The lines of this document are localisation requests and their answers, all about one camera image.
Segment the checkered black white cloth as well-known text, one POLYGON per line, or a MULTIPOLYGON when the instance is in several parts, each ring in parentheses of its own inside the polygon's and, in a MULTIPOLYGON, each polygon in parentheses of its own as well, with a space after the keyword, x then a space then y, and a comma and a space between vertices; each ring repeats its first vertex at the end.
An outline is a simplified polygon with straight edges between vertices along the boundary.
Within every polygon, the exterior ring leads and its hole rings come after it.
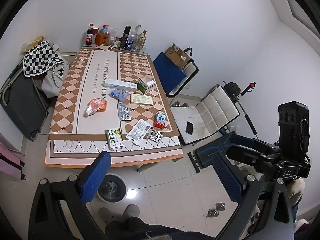
POLYGON ((42 41, 25 54, 23 73, 25 77, 41 75, 57 64, 63 64, 62 57, 53 50, 48 41, 42 41))

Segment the white padded chair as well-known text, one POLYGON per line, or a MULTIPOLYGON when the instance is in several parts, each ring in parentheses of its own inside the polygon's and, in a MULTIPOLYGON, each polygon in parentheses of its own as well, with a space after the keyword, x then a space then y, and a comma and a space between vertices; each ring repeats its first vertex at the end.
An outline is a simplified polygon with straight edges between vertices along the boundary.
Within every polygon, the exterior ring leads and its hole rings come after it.
POLYGON ((170 110, 182 145, 207 139, 240 116, 234 102, 220 85, 215 86, 196 106, 174 106, 170 110), (194 125, 193 135, 185 132, 188 121, 194 125))

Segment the green white carton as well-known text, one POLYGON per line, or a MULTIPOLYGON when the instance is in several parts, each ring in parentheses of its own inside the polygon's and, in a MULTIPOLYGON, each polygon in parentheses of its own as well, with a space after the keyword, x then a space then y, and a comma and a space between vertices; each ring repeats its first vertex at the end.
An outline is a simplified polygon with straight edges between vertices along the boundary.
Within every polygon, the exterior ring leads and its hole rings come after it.
POLYGON ((153 89, 155 81, 147 76, 139 77, 137 81, 137 89, 142 94, 147 94, 150 90, 153 89))

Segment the black blue exercise bench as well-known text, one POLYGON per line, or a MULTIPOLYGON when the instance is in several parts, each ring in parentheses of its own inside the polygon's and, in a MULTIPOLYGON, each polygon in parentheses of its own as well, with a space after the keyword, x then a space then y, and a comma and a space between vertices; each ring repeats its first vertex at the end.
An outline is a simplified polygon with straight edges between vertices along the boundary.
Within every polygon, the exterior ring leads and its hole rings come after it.
POLYGON ((226 154, 227 149, 232 146, 233 143, 230 141, 230 136, 236 135, 235 132, 227 133, 218 139, 201 146, 196 149, 193 153, 187 153, 193 168, 196 173, 200 173, 200 170, 207 168, 213 163, 213 154, 215 152, 221 152, 226 154))

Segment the orange plastic snack bag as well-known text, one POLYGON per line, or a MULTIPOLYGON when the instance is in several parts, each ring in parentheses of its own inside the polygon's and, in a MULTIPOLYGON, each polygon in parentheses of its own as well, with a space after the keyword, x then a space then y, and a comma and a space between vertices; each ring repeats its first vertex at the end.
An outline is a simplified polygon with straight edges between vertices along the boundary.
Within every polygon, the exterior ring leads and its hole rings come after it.
POLYGON ((92 99, 85 110, 85 116, 93 115, 97 112, 104 112, 107 108, 107 101, 102 98, 92 99))

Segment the red blue medicine box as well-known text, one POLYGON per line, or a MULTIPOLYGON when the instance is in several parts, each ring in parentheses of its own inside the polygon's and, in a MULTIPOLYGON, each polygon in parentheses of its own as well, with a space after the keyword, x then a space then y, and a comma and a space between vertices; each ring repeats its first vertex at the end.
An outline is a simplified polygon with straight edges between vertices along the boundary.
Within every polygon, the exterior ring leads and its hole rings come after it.
POLYGON ((158 111, 155 115, 154 126, 163 129, 165 127, 166 118, 167 116, 164 112, 158 111))

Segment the round white trash bin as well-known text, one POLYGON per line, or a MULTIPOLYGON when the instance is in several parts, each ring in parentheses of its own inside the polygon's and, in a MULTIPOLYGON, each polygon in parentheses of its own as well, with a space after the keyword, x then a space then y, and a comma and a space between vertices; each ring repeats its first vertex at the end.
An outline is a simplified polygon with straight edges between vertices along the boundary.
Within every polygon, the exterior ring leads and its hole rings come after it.
POLYGON ((103 202, 119 203, 126 198, 127 186, 120 176, 108 173, 103 179, 97 195, 103 202))

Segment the large silver blister pack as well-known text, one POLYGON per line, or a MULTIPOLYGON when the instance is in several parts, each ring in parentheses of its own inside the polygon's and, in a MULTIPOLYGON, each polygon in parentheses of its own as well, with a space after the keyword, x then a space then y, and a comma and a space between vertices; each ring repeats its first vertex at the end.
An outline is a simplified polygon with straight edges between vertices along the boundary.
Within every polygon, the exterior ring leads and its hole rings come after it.
POLYGON ((130 109, 128 104, 118 103, 117 109, 120 121, 131 121, 130 109))

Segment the red paper cup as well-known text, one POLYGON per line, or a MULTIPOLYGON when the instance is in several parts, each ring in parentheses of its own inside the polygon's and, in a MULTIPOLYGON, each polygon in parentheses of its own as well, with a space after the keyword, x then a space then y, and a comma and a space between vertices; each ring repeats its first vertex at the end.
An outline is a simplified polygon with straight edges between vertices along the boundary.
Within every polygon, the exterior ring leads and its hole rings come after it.
POLYGON ((99 33, 99 26, 91 26, 92 32, 93 32, 93 40, 92 42, 95 43, 96 36, 99 33))

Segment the grey right slipper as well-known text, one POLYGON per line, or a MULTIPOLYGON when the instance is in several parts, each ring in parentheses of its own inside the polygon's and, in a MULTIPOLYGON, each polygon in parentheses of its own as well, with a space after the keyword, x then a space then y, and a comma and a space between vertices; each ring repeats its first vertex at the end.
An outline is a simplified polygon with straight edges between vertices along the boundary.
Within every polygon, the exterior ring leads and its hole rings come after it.
POLYGON ((123 212, 125 218, 139 217, 140 209, 136 204, 129 204, 123 212))

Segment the black smartphone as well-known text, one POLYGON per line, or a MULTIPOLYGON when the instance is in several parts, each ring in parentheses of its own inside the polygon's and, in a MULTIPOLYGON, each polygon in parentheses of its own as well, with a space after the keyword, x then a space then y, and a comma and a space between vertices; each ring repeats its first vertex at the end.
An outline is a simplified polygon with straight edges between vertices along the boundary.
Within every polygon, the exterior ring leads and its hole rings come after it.
POLYGON ((189 135, 193 135, 193 127, 194 127, 194 125, 188 121, 186 128, 185 128, 185 132, 189 135))

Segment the blue folder chair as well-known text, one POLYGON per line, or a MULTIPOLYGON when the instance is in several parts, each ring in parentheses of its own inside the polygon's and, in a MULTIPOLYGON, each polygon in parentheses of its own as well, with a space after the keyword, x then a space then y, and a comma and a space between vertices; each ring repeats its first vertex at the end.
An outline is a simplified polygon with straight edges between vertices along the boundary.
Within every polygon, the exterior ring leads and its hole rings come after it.
POLYGON ((199 68, 193 59, 181 69, 176 66, 164 53, 160 53, 153 65, 167 97, 176 97, 187 87, 193 77, 199 72, 199 68))

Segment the cola bottle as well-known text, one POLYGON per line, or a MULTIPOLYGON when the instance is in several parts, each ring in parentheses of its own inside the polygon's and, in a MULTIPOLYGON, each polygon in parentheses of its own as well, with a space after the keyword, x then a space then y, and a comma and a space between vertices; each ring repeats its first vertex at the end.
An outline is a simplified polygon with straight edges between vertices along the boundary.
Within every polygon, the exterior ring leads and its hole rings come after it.
POLYGON ((90 46, 92 44, 92 38, 93 38, 93 30, 92 30, 93 24, 91 23, 89 25, 89 28, 86 32, 86 45, 90 46))

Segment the small silver blister pack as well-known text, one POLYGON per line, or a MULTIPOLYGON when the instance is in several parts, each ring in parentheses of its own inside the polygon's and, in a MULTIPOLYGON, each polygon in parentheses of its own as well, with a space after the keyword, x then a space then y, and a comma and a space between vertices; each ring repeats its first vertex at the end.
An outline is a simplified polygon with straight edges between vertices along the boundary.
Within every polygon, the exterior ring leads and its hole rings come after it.
POLYGON ((152 129, 149 133, 147 138, 157 144, 159 144, 163 138, 163 134, 157 130, 152 129))

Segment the grey jacket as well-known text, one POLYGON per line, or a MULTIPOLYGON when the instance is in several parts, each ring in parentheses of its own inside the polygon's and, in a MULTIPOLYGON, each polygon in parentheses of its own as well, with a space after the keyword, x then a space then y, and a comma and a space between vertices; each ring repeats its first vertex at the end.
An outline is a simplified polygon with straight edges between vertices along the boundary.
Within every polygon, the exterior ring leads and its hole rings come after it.
POLYGON ((49 99, 59 95, 70 67, 70 63, 58 52, 58 49, 59 46, 54 44, 53 50, 61 57, 63 63, 56 64, 46 72, 41 86, 42 91, 49 99))

